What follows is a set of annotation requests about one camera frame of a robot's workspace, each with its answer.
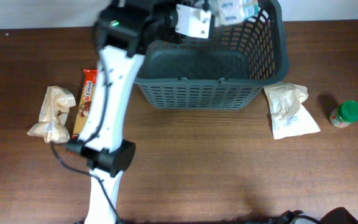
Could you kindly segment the white tissue multipack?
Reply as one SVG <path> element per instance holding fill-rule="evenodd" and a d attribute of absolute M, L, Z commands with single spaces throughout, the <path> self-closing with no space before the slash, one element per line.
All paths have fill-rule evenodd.
<path fill-rule="evenodd" d="M 259 12 L 258 0 L 217 0 L 214 7 L 216 27 L 244 22 Z"/>

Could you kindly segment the grey plastic shopping basket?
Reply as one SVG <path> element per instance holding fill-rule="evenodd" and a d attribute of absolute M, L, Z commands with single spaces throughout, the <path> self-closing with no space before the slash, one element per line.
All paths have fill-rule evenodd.
<path fill-rule="evenodd" d="M 288 69 L 282 8 L 265 0 L 256 15 L 217 28 L 210 39 L 152 42 L 135 84 L 156 108 L 236 110 L 282 81 Z"/>

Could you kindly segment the red spaghetti packet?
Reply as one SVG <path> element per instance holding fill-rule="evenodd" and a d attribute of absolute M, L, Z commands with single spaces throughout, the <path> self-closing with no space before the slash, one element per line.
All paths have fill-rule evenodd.
<path fill-rule="evenodd" d="M 96 88 L 98 71 L 83 69 L 83 73 L 85 75 L 85 80 L 78 104 L 78 112 L 72 138 L 77 138 L 79 136 L 87 122 Z"/>

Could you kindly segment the beige paper bag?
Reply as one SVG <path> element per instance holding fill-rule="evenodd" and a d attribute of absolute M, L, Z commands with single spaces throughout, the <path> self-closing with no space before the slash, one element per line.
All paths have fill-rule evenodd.
<path fill-rule="evenodd" d="M 278 82 L 264 87 L 272 120 L 273 138 L 283 139 L 320 132 L 320 128 L 303 106 L 308 89 L 302 85 Z"/>
<path fill-rule="evenodd" d="M 27 134 L 42 137 L 45 143 L 67 142 L 70 135 L 65 123 L 70 108 L 75 105 L 75 97 L 66 88 L 48 86 L 40 109 L 39 120 Z"/>

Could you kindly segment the green lid glass jar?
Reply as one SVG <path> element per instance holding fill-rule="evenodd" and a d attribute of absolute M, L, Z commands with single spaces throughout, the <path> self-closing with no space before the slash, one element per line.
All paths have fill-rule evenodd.
<path fill-rule="evenodd" d="M 337 128 L 346 128 L 358 121 L 358 102 L 345 101 L 329 115 L 330 123 Z"/>

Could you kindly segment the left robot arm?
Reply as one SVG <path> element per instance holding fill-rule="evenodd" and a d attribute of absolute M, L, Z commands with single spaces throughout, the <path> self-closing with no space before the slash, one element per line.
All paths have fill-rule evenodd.
<path fill-rule="evenodd" d="M 98 80 L 88 120 L 70 152 L 86 159 L 91 179 L 85 223 L 121 223 L 116 210 L 119 184 L 135 154 L 123 124 L 135 78 L 155 40 L 177 44 L 184 36 L 207 39 L 215 18 L 208 1 L 112 1 L 98 15 L 93 42 Z"/>

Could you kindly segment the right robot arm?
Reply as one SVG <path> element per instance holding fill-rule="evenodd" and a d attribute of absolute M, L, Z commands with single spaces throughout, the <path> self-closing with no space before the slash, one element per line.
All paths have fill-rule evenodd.
<path fill-rule="evenodd" d="M 302 210 L 286 211 L 279 217 L 269 218 L 268 224 L 358 224 L 358 219 L 344 207 L 337 207 L 323 217 L 313 217 Z"/>

